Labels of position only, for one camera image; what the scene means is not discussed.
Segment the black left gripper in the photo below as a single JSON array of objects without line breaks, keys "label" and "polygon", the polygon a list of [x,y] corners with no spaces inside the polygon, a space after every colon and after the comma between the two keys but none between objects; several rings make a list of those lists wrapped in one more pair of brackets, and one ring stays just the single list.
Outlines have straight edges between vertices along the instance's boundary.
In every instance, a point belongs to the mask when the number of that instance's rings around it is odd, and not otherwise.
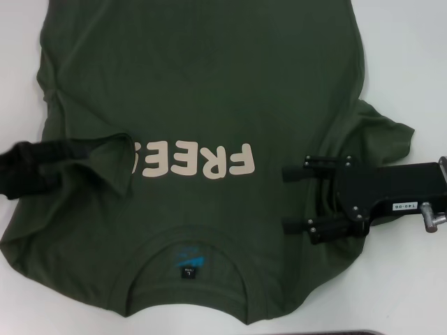
[{"label": "black left gripper", "polygon": [[[91,140],[66,140],[67,159],[88,159],[94,143]],[[45,178],[31,153],[32,143],[18,142],[1,154],[1,194],[8,200],[46,191]]]}]

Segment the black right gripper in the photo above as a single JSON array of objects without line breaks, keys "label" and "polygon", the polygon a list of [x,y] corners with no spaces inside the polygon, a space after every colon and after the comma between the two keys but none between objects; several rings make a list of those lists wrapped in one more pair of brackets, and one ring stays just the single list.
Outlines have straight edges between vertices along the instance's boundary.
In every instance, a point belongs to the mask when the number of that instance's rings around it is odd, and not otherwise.
[{"label": "black right gripper", "polygon": [[345,237],[366,237],[378,218],[422,214],[427,228],[444,222],[442,161],[386,167],[357,163],[352,155],[306,155],[302,165],[283,167],[284,183],[335,175],[335,192],[343,210],[329,216],[284,218],[284,234],[306,234],[312,244],[322,244]]}]

